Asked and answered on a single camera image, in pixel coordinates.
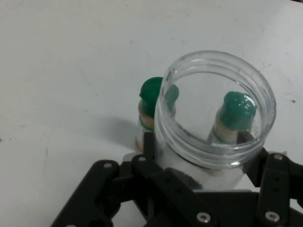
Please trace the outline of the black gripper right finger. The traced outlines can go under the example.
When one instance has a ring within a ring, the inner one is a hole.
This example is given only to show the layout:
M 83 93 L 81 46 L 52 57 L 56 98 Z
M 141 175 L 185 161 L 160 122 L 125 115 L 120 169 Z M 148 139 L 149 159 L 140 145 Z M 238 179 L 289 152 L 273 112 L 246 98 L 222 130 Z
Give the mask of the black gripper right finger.
M 290 200 L 303 203 L 303 166 L 281 153 L 258 146 L 243 163 L 243 173 L 259 192 L 237 192 L 238 227 L 301 227 L 302 213 L 290 208 Z

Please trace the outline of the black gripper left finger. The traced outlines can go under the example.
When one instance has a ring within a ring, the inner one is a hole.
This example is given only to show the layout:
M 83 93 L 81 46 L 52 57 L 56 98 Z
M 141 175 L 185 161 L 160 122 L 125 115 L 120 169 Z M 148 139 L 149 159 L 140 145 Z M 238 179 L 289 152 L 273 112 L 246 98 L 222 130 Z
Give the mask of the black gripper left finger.
M 171 170 L 155 160 L 155 135 L 143 152 L 118 164 L 95 162 L 53 222 L 54 227 L 111 227 L 121 204 L 134 201 L 148 227 L 211 227 L 213 213 Z

